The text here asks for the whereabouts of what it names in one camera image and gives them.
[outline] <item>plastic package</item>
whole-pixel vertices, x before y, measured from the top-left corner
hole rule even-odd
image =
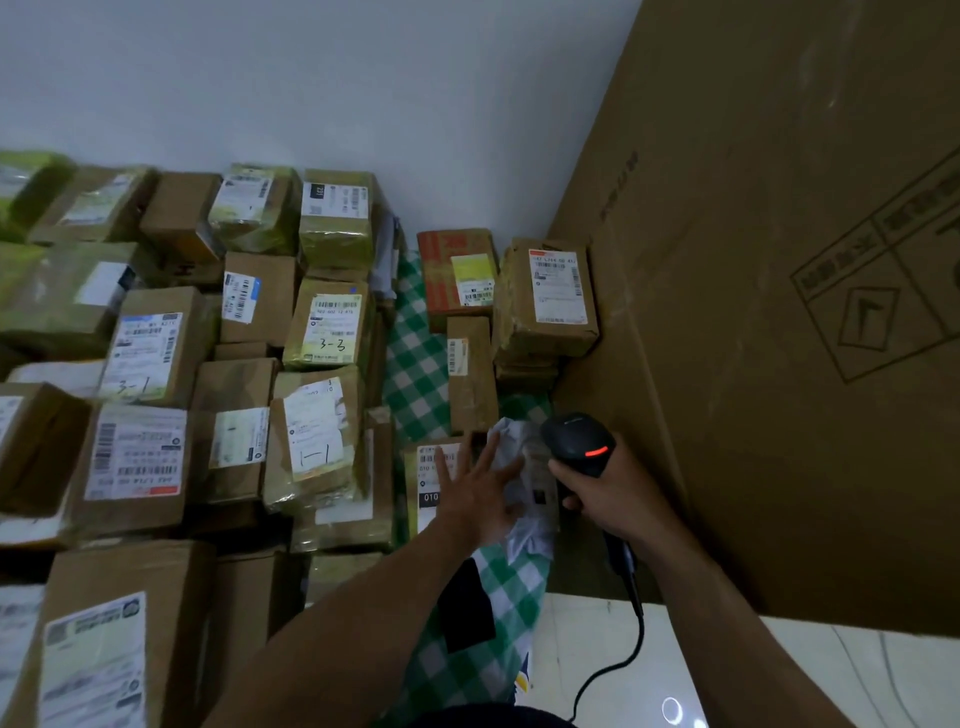
[[[210,227],[229,251],[296,255],[299,194],[291,167],[233,164],[213,201]]]
[[[396,547],[393,416],[389,407],[376,407],[367,410],[365,419],[366,496],[326,508],[300,509],[294,517],[292,552]]]
[[[364,497],[363,395],[355,366],[276,376],[263,477],[268,511],[296,516],[301,508]]]
[[[151,252],[138,243],[57,243],[6,297],[0,340],[48,360],[103,358],[131,289],[159,285]]]
[[[307,275],[373,266],[376,180],[370,172],[308,169],[300,200],[300,248]]]
[[[64,155],[0,150],[0,240],[25,242],[76,169]]]

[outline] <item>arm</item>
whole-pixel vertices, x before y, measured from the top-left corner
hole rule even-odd
[[[599,478],[550,470],[598,525],[626,539],[660,585],[709,725],[852,728],[707,556],[623,439]]]
[[[492,472],[498,442],[490,438],[469,472],[469,448],[461,446],[452,483],[437,448],[437,517],[281,629],[229,684],[204,728],[352,728],[393,705],[440,592],[476,548],[502,539],[516,520],[503,487],[523,461]]]

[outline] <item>large cardboard box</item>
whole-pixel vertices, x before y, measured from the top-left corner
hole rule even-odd
[[[158,180],[156,169],[143,165],[81,166],[27,239],[40,244],[140,240],[140,218]]]
[[[277,365],[269,358],[200,365],[190,405],[191,502],[260,497]]]
[[[960,6],[902,13],[643,3],[550,232],[603,329],[556,405],[761,612],[960,636]],[[549,588],[613,594],[581,536]]]
[[[203,717],[237,673],[300,611],[304,566],[302,558],[275,551],[217,559],[201,677]]]
[[[206,220],[220,181],[220,175],[206,172],[160,174],[140,229],[164,257],[186,263],[223,258],[226,249]]]
[[[89,404],[52,384],[0,384],[0,511],[57,512],[89,418]]]
[[[326,551],[396,545],[394,519],[394,419],[389,407],[368,409],[364,446],[367,493],[326,508],[304,508],[294,518],[290,550]]]
[[[227,253],[220,341],[282,347],[297,300],[297,261],[289,255]]]
[[[417,233],[426,314],[433,333],[446,331],[447,316],[490,316],[496,258],[489,230]]]
[[[450,430],[486,432],[500,419],[490,348],[490,319],[451,316],[446,320]]]
[[[198,725],[213,568],[213,547],[191,541],[58,554],[4,728],[94,711],[105,725]],[[70,690],[79,680],[88,687]]]
[[[100,397],[188,407],[197,369],[213,346],[211,315],[196,288],[130,293],[120,308]]]

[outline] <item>right hand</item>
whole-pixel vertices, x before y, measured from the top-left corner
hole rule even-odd
[[[693,539],[684,523],[663,496],[660,486],[634,457],[619,433],[616,448],[598,478],[571,470],[557,460],[550,472],[576,496],[564,498],[564,507],[583,510],[605,531],[619,536],[643,555],[677,538]]]

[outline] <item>white wall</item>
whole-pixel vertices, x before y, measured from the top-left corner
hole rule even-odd
[[[420,230],[542,235],[639,0],[8,0],[0,146],[370,169]]]

